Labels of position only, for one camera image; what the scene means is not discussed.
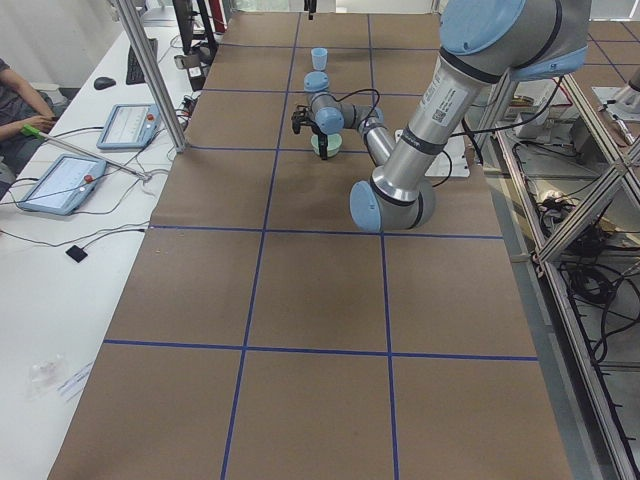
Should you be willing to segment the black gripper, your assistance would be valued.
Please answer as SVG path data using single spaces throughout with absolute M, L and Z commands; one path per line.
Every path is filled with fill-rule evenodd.
M 291 116 L 291 128 L 299 134 L 303 127 L 308 127 L 316 135 L 317 154 L 322 160 L 328 159 L 328 136 L 324 134 L 316 122 L 315 114 L 310 107 L 297 105 Z

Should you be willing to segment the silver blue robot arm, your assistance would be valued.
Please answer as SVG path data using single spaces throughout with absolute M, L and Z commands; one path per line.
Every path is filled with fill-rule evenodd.
M 356 130 L 375 169 L 355 183 L 350 212 L 363 231 L 423 225 L 435 209 L 426 172 L 482 89 L 505 73 L 515 81 L 572 73 L 585 62 L 588 1 L 451 1 L 440 17 L 440 50 L 432 81 L 415 113 L 394 138 L 373 106 L 337 100 L 328 76 L 304 79 L 308 103 L 292 115 L 292 130 L 308 126 L 326 157 L 330 135 Z

